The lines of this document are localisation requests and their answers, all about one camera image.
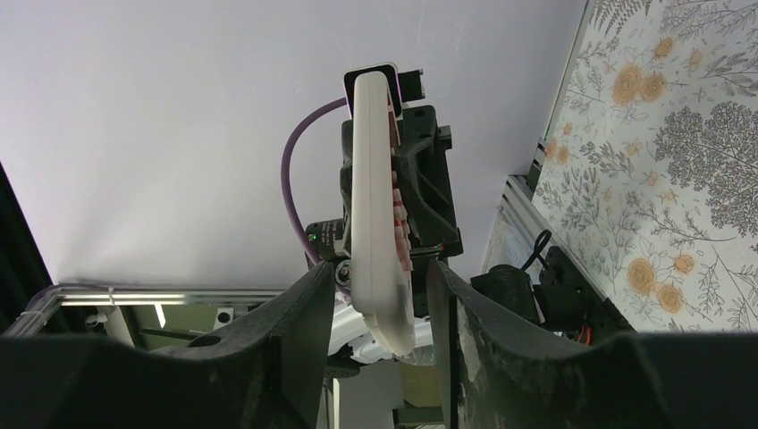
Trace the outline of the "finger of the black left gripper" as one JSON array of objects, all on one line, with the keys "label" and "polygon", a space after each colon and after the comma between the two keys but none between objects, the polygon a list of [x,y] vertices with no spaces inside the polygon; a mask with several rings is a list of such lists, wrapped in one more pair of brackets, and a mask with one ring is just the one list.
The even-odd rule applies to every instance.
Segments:
[{"label": "finger of the black left gripper", "polygon": [[451,130],[438,124],[431,105],[403,111],[400,145],[392,166],[408,213],[413,248],[438,248],[444,257],[463,253],[451,191],[447,151]]}]

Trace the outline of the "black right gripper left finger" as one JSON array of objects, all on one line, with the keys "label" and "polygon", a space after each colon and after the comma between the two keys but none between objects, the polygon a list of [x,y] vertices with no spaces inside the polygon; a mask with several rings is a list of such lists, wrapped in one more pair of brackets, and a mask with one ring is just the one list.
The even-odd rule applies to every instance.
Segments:
[{"label": "black right gripper left finger", "polygon": [[4,428],[313,428],[333,322],[323,262],[183,348],[102,336],[1,340]]}]

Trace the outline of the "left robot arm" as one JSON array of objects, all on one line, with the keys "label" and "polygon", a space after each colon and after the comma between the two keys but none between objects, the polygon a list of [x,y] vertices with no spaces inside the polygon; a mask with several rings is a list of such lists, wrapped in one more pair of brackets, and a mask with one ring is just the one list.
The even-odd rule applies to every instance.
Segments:
[{"label": "left robot arm", "polygon": [[421,105],[391,117],[390,137],[374,150],[354,121],[343,123],[343,213],[305,229],[308,263],[334,269],[330,376],[391,358],[435,362],[426,272],[463,250],[446,159],[451,130]]}]

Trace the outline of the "white remote control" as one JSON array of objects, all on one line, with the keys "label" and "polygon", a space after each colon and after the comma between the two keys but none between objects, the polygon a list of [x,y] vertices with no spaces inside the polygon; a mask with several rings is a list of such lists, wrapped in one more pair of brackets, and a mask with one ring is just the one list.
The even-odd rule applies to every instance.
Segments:
[{"label": "white remote control", "polygon": [[380,72],[358,76],[352,121],[351,299],[377,342],[403,356],[415,347],[408,228],[392,181],[397,123]]}]

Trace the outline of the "floral table mat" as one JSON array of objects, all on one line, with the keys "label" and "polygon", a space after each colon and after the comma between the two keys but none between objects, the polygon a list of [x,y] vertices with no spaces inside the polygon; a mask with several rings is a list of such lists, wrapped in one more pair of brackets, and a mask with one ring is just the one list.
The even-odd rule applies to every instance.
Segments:
[{"label": "floral table mat", "polygon": [[595,1],[535,208],[638,331],[757,328],[757,4]]}]

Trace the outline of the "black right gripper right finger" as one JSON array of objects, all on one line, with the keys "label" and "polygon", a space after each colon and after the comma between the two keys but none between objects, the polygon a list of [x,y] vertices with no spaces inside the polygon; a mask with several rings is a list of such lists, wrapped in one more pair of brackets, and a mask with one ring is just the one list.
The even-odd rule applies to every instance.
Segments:
[{"label": "black right gripper right finger", "polygon": [[620,334],[593,346],[528,322],[446,264],[426,276],[449,428],[754,428],[753,333]]}]

